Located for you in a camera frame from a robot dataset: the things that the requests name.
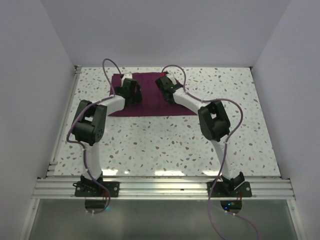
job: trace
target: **gray wall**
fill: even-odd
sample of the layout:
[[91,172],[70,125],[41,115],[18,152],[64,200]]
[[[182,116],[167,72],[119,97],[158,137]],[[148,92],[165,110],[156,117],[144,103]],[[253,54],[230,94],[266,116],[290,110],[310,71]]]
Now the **gray wall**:
[[292,0],[253,67],[282,176],[310,240],[320,236],[320,1]]
[[48,167],[73,65],[39,0],[0,1],[0,239],[19,237]]
[[42,0],[75,65],[253,66],[290,0]]

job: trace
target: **folded cloth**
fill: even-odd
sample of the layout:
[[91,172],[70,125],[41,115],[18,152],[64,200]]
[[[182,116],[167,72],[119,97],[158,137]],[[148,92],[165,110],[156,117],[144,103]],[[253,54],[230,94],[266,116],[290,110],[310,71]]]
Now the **folded cloth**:
[[[156,80],[163,76],[160,72],[133,73],[132,78],[141,86],[142,102],[117,111],[113,117],[157,117],[196,115],[193,111],[179,104],[169,104],[157,87]],[[112,86],[121,86],[121,75],[114,74]]]

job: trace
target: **speckled tabletop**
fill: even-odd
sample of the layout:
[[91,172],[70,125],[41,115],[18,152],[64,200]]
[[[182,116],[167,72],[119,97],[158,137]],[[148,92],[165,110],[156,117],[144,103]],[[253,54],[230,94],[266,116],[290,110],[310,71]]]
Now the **speckled tabletop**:
[[[160,72],[162,67],[122,67],[122,73]],[[182,73],[168,68],[182,82]],[[242,126],[231,137],[228,152],[245,176],[280,176],[277,161],[249,68],[186,67],[187,89],[203,98],[229,98],[244,112]],[[109,77],[118,73],[107,68]],[[55,176],[79,176],[82,151],[66,142],[80,100],[99,100],[110,86],[101,67],[83,67],[55,160]],[[235,106],[224,103],[231,128],[240,119]],[[215,176],[220,164],[201,133],[198,116],[107,117],[100,142],[100,164],[106,176]]]

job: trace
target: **cable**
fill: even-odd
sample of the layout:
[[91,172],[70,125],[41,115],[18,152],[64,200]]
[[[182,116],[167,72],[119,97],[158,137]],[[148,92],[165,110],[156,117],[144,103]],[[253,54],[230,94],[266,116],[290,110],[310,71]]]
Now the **cable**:
[[[227,239],[218,231],[217,226],[216,226],[216,224],[215,224],[214,221],[213,221],[212,213],[211,213],[211,195],[212,195],[212,193],[213,193],[213,190],[214,190],[214,188],[215,188],[215,185],[217,184],[218,179],[219,179],[220,176],[221,176],[222,169],[223,169],[224,164],[225,164],[225,161],[226,161],[227,148],[228,148],[228,140],[230,139],[230,137],[232,136],[232,134],[234,134],[235,131],[241,126],[241,124],[242,124],[242,122],[243,122],[243,120],[244,120],[244,112],[243,112],[241,106],[240,106],[238,103],[236,103],[235,101],[233,101],[233,100],[231,100],[231,99],[228,99],[228,98],[215,98],[215,99],[211,99],[211,100],[202,100],[202,99],[200,99],[200,98],[198,98],[198,97],[196,97],[196,96],[193,96],[191,93],[187,92],[187,90],[186,90],[187,74],[186,74],[186,72],[184,71],[184,69],[183,69],[182,67],[178,66],[178,65],[171,64],[171,65],[165,66],[165,67],[162,69],[161,72],[163,73],[164,70],[165,70],[166,68],[168,68],[168,67],[176,67],[176,68],[178,68],[178,69],[180,69],[180,70],[182,71],[182,73],[183,73],[183,75],[184,75],[183,91],[184,91],[185,94],[187,94],[189,97],[191,97],[191,98],[193,98],[193,99],[195,99],[195,100],[197,100],[197,101],[200,101],[200,102],[202,102],[202,103],[211,103],[211,102],[216,102],[216,101],[226,101],[226,102],[229,102],[229,103],[234,104],[234,105],[239,109],[239,111],[240,111],[241,117],[240,117],[239,123],[238,123],[237,126],[229,133],[229,135],[228,135],[228,136],[226,137],[226,139],[225,139],[225,142],[224,142],[224,152],[223,152],[223,159],[222,159],[221,167],[220,167],[219,173],[218,173],[217,177],[215,178],[215,180],[214,180],[214,182],[213,182],[213,184],[212,184],[212,187],[211,187],[211,189],[210,189],[210,193],[209,193],[209,197],[208,197],[208,203],[207,203],[208,217],[209,217],[209,220],[210,220],[210,222],[211,222],[211,225],[212,225],[213,229],[215,230],[215,232],[216,232],[223,240],[227,240]],[[251,222],[249,219],[247,219],[247,218],[244,217],[244,216],[240,216],[240,215],[238,215],[238,214],[236,214],[235,216],[238,217],[238,218],[240,218],[240,219],[243,219],[243,220],[247,221],[247,222],[254,228],[254,230],[255,230],[255,232],[256,232],[256,239],[257,239],[257,240],[260,240],[260,233],[259,233],[257,227],[254,225],[253,222]]]
[[100,184],[100,183],[94,178],[94,176],[91,174],[90,170],[88,169],[88,165],[87,165],[87,148],[86,148],[86,146],[85,146],[82,142],[80,142],[80,141],[70,140],[70,135],[71,135],[72,131],[74,130],[76,124],[79,122],[80,118],[82,118],[82,116],[85,114],[85,112],[86,112],[89,108],[91,108],[91,107],[94,106],[94,105],[100,104],[100,103],[102,103],[102,102],[104,102],[104,101],[106,101],[106,100],[112,99],[112,98],[115,96],[115,93],[116,93],[116,92],[115,92],[115,89],[114,89],[114,87],[112,86],[111,81],[110,81],[110,79],[109,79],[109,77],[108,77],[108,75],[107,75],[107,73],[106,73],[106,69],[105,69],[105,62],[106,62],[106,61],[109,61],[109,62],[113,63],[113,64],[115,65],[116,69],[119,71],[120,74],[121,74],[121,71],[120,71],[119,67],[117,66],[117,64],[116,64],[114,61],[112,61],[111,59],[105,58],[105,59],[102,61],[102,70],[103,70],[103,73],[104,73],[104,75],[105,75],[106,80],[107,80],[108,83],[110,84],[110,91],[111,91],[112,95],[110,95],[110,96],[108,96],[108,97],[105,97],[105,98],[103,98],[103,99],[101,99],[101,100],[99,100],[99,101],[93,102],[93,103],[89,104],[88,106],[86,106],[86,107],[79,113],[79,115],[75,118],[75,120],[73,121],[73,123],[72,123],[72,125],[71,125],[71,127],[70,127],[70,130],[68,131],[68,133],[67,133],[67,135],[66,135],[66,141],[67,141],[68,143],[71,143],[71,144],[79,144],[79,145],[83,148],[83,165],[84,165],[84,168],[86,169],[86,171],[87,171],[88,175],[90,176],[90,178],[92,179],[92,181],[93,181],[95,184],[97,184],[99,187],[101,187],[101,188],[107,193],[107,196],[108,196],[108,201],[107,201],[107,203],[105,204],[104,208],[101,209],[101,210],[98,210],[98,211],[92,211],[92,212],[91,212],[92,214],[99,214],[99,213],[102,213],[104,210],[106,210],[106,208],[109,206],[110,200],[111,200],[111,199],[110,199],[110,191],[109,191],[105,186],[103,186],[102,184]]

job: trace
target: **purple cable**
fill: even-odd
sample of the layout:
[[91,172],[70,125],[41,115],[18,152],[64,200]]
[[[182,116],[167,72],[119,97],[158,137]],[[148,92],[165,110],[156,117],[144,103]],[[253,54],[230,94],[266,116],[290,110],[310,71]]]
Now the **purple cable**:
[[[227,148],[228,148],[228,141],[230,139],[230,137],[232,136],[232,134],[235,133],[235,131],[241,126],[243,120],[244,120],[244,112],[241,108],[241,106],[236,103],[235,101],[231,100],[231,99],[228,99],[228,98],[215,98],[215,99],[211,99],[211,100],[202,100],[196,96],[193,96],[191,93],[187,92],[186,90],[186,82],[187,82],[187,75],[186,75],[186,72],[183,70],[182,67],[178,66],[178,65],[175,65],[175,64],[171,64],[171,65],[167,65],[165,66],[163,69],[162,69],[162,73],[164,72],[164,70],[168,67],[176,67],[178,69],[180,69],[182,72],[183,72],[183,75],[184,75],[184,81],[183,81],[183,91],[185,92],[185,94],[187,94],[189,97],[197,100],[197,101],[200,101],[202,103],[211,103],[211,102],[216,102],[216,101],[226,101],[226,102],[229,102],[229,103],[232,103],[234,104],[240,111],[240,121],[239,123],[237,124],[237,126],[229,133],[229,135],[226,137],[225,139],[225,142],[224,142],[224,152],[223,152],[223,159],[222,159],[222,163],[221,163],[221,167],[220,167],[220,170],[219,170],[219,173],[217,175],[217,177],[215,178],[213,184],[212,184],[212,187],[210,189],[210,193],[209,193],[209,197],[208,197],[208,204],[207,204],[207,210],[208,210],[208,216],[209,216],[209,220],[211,222],[211,225],[213,227],[213,229],[215,230],[215,232],[223,239],[223,240],[227,240],[219,231],[218,231],[218,228],[216,226],[216,224],[214,223],[213,221],[213,218],[212,218],[212,213],[211,213],[211,195],[213,193],[213,190],[217,184],[217,181],[218,179],[220,178],[221,176],[221,172],[222,172],[222,169],[224,167],[224,164],[225,164],[225,161],[226,161],[226,157],[227,157]],[[246,217],[244,216],[240,216],[238,214],[235,215],[236,217],[240,218],[240,219],[243,219],[245,221],[247,221],[247,223],[249,223],[255,230],[256,232],[256,239],[257,240],[260,240],[260,233],[257,229],[257,227],[254,225],[254,223],[252,221],[250,221],[249,219],[247,219]]]
[[70,140],[70,135],[71,135],[72,131],[74,130],[77,122],[79,122],[80,118],[82,118],[82,116],[85,114],[85,112],[86,112],[89,108],[91,108],[91,107],[94,106],[94,105],[100,104],[100,103],[102,103],[102,102],[104,102],[104,101],[106,101],[106,100],[112,99],[112,98],[115,96],[115,89],[114,89],[114,87],[111,85],[110,79],[109,79],[109,77],[108,77],[108,75],[107,75],[107,73],[106,73],[105,61],[109,61],[109,62],[113,63],[113,64],[115,65],[115,67],[118,69],[118,71],[119,71],[120,74],[121,74],[121,71],[120,71],[119,67],[117,66],[117,64],[116,64],[114,61],[112,61],[111,59],[105,58],[105,59],[102,61],[102,70],[103,70],[103,73],[104,73],[104,75],[105,75],[105,77],[106,77],[106,80],[107,80],[108,83],[110,84],[110,89],[111,89],[111,92],[112,92],[113,95],[108,96],[108,97],[105,97],[105,98],[103,98],[103,99],[101,99],[101,100],[99,100],[99,101],[93,102],[93,103],[89,104],[88,106],[86,106],[86,107],[79,113],[79,115],[75,118],[75,120],[73,121],[73,123],[72,123],[72,125],[71,125],[71,127],[70,127],[70,130],[68,131],[68,133],[67,133],[67,135],[66,135],[66,141],[67,141],[68,143],[71,143],[71,144],[79,144],[79,145],[83,148],[83,165],[84,165],[84,168],[87,170],[87,173],[88,173],[88,175],[90,176],[90,178],[92,179],[92,181],[93,181],[95,184],[97,184],[99,187],[101,187],[101,188],[108,194],[108,201],[107,201],[106,205],[104,206],[104,208],[103,208],[102,210],[99,210],[99,211],[92,211],[91,213],[93,213],[93,214],[102,213],[102,212],[103,212],[104,210],[106,210],[106,208],[109,206],[110,200],[111,200],[111,199],[110,199],[110,191],[109,191],[105,186],[103,186],[102,184],[100,184],[100,183],[94,178],[94,176],[91,174],[91,172],[89,171],[88,165],[87,165],[87,148],[86,148],[86,146],[85,146],[82,142],[80,142],[80,141],[72,141],[72,140]]

